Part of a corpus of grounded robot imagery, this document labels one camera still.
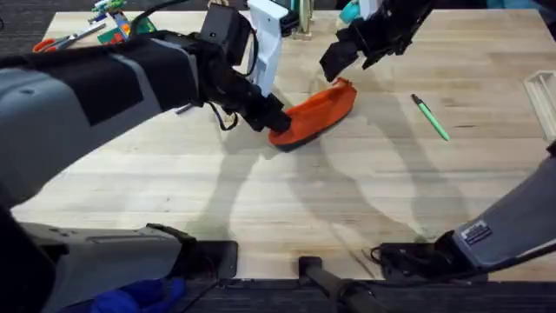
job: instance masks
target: marker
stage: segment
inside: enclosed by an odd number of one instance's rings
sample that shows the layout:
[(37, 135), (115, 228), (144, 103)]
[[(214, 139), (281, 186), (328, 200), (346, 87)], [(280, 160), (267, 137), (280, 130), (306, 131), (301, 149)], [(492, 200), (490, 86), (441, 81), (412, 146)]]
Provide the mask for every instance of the marker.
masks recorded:
[(427, 118), (428, 122), (430, 122), (434, 129), (438, 132), (438, 134), (446, 141), (450, 140), (450, 136), (446, 131), (442, 128), (442, 125), (438, 123), (436, 118), (433, 115), (433, 112), (427, 107), (427, 105), (423, 102), (423, 100), (419, 99), (415, 94), (411, 95), (411, 98), (414, 100), (415, 104), (419, 107), (419, 110), (423, 112), (425, 117)]

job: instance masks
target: wooden table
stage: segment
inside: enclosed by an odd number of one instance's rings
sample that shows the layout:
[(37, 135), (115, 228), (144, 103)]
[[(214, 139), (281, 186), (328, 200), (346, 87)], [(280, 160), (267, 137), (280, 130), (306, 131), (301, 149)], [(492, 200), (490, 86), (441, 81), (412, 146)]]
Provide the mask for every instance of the wooden table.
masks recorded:
[[(90, 16), (58, 13), (47, 36), (79, 30)], [(336, 16), (316, 12), (311, 41), (285, 41), (275, 93), (288, 105), (328, 87), (318, 60), (334, 41)], [(152, 16), (159, 29), (184, 33), (203, 18)], [(339, 276), (380, 278), (362, 248), (434, 240), (546, 156), (522, 81), (555, 66), (556, 44), (536, 11), (435, 11), (405, 56), (344, 71), (359, 91), (354, 111), (295, 152), (276, 151), (245, 123), (220, 132), (208, 108), (170, 112), (75, 163), (14, 214), (63, 227), (164, 223), (201, 239), (231, 238), (241, 249), (238, 277), (296, 277), (297, 257), (315, 255)], [(439, 138), (411, 93), (453, 140)], [(555, 280), (556, 255), (492, 279)]]

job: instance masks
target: blue object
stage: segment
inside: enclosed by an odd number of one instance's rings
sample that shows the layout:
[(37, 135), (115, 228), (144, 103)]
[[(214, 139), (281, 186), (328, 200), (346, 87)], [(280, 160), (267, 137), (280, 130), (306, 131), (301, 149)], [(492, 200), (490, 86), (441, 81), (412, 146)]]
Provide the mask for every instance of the blue object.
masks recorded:
[(185, 281), (172, 279), (165, 294), (164, 281), (148, 280), (105, 292), (95, 298), (89, 313), (168, 313), (185, 295)]
[(551, 11), (533, 0), (486, 0), (489, 9), (536, 9), (547, 23), (556, 22), (556, 12)]
[(106, 18), (106, 13), (102, 13), (101, 15), (96, 16), (95, 18), (93, 18), (93, 21), (99, 22), (102, 21), (104, 18)]
[(350, 2), (340, 12), (340, 20), (346, 24), (352, 23), (357, 17), (361, 17), (361, 9), (358, 3)]

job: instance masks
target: floor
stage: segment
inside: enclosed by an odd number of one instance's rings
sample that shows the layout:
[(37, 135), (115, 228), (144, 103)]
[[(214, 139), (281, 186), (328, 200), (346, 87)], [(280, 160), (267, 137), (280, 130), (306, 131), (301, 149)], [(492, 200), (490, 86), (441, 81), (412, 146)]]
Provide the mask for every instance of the floor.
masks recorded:
[[(129, 10), (141, 10), (156, 0), (128, 0)], [(243, 6), (242, 0), (231, 0)], [(334, 0), (317, 0), (321, 9), (333, 9)], [(92, 0), (21, 0), (0, 3), (5, 23), (0, 31), (0, 55), (30, 51), (56, 11), (89, 10)], [(454, 7), (443, 1), (445, 7)], [(204, 10), (204, 0), (191, 0), (175, 10)], [(204, 288), (189, 285), (184, 303)], [(487, 283), (376, 290), (386, 306), (407, 312), (554, 312), (555, 283)], [(329, 312), (330, 303), (312, 288), (297, 289), (295, 282), (239, 282), (233, 288), (209, 292), (190, 312)]]

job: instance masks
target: black cable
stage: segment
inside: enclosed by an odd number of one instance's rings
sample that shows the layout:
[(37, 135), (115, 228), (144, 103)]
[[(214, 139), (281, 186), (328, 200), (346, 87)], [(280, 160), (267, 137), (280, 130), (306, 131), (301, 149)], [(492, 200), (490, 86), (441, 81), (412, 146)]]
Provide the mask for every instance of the black cable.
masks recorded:
[(228, 131), (228, 130), (232, 130), (235, 126), (237, 126), (238, 118), (236, 113), (232, 113), (234, 115), (234, 122), (232, 122), (228, 127), (226, 127), (226, 124), (224, 124), (224, 121), (222, 121), (222, 117), (220, 116), (220, 113), (218, 113), (215, 104), (208, 102), (208, 105), (210, 105), (210, 108), (212, 108), (212, 111), (214, 111), (216, 118), (218, 119), (218, 123), (220, 124), (221, 130)]
[(146, 9), (143, 13), (139, 14), (132, 22), (131, 22), (131, 28), (130, 28), (130, 33), (129, 33), (129, 38), (135, 37), (137, 35), (137, 29), (139, 28), (139, 23), (145, 19), (145, 17), (148, 17), (149, 15), (153, 14), (154, 12), (160, 10), (160, 9), (164, 9), (166, 7), (169, 7), (170, 5), (174, 5), (174, 4), (179, 4), (179, 3), (184, 3), (187, 2), (188, 0), (170, 0), (170, 1), (166, 1), (163, 3), (159, 3), (156, 5), (153, 5), (152, 7)]
[(248, 72), (242, 74), (243, 77), (249, 77), (251, 76), (251, 74), (253, 74), (255, 65), (257, 64), (257, 58), (259, 57), (259, 39), (257, 39), (257, 32), (253, 28), (253, 25), (251, 25), (250, 21), (247, 21), (247, 23), (249, 24), (249, 31), (251, 32), (251, 35), (253, 35), (253, 61), (251, 62), (251, 67), (249, 68)]

